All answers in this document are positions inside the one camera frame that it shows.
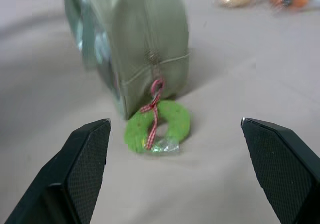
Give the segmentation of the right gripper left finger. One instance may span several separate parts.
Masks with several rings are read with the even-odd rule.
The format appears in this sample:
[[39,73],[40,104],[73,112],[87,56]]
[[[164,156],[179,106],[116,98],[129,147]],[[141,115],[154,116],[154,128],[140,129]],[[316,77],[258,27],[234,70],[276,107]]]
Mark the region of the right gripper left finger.
[[90,223],[106,165],[111,121],[74,130],[38,172],[6,223]]

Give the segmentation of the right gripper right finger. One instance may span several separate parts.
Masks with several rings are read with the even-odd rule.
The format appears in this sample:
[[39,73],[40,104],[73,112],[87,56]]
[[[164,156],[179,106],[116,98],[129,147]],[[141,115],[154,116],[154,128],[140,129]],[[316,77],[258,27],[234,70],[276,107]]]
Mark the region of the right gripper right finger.
[[319,223],[320,158],[283,126],[242,118],[241,129],[257,180],[280,223]]

